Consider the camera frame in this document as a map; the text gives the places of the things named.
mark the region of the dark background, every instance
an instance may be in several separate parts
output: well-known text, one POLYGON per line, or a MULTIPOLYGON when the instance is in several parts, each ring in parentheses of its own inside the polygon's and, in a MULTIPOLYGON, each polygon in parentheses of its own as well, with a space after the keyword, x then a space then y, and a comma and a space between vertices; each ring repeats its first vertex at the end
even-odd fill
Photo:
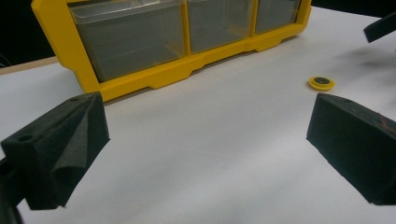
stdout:
MULTIPOLYGON (((0 0, 0 68, 54 56, 31 2, 0 0)), ((312 0, 312 5, 381 18, 396 11, 396 0, 312 0)))

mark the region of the yellow ring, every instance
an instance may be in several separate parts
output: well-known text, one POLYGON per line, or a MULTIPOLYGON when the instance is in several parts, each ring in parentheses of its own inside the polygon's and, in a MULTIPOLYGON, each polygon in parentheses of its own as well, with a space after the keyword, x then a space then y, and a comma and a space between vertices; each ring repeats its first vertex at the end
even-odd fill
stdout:
POLYGON ((335 86, 335 82, 327 77, 311 77, 308 83, 318 91, 329 91, 335 86))

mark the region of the white surface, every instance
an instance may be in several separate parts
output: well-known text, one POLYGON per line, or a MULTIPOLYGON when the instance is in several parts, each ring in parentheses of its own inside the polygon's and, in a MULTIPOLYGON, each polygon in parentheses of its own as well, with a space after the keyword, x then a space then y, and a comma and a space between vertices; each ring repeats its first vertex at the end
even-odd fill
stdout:
MULTIPOLYGON (((312 76, 396 119, 396 34, 368 44, 375 20, 313 8, 277 48, 106 104, 111 141, 67 208, 22 202, 26 223, 394 223, 396 207, 367 203, 305 140, 312 76)), ((0 139, 81 93, 59 64, 0 85, 0 139)))

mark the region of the yellow plastic frame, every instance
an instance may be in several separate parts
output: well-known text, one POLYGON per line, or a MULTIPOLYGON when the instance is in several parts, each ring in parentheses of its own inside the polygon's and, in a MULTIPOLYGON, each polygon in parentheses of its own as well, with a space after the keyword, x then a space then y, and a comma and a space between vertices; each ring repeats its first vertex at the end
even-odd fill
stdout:
POLYGON ((60 64, 75 72, 81 88, 85 92, 99 91, 104 101, 120 97, 146 87, 158 89, 190 76, 191 72, 206 64, 246 51, 263 51, 275 47, 286 38, 297 35, 308 24, 311 0, 301 0, 296 22, 267 33, 255 34, 259 0, 253 0, 249 38, 231 44, 191 54, 188 10, 182 2, 182 19, 186 56, 170 63, 99 82, 90 59, 79 37, 77 27, 68 9, 68 3, 87 0, 34 0, 32 9, 49 40, 60 64))

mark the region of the drawer organizer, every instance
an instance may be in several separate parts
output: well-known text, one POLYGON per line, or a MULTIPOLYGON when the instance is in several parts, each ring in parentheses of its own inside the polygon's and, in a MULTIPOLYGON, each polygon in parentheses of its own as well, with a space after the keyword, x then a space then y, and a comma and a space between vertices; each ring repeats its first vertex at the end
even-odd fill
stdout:
POLYGON ((208 63, 275 47, 307 25, 311 0, 34 0, 59 62, 108 101, 208 63))

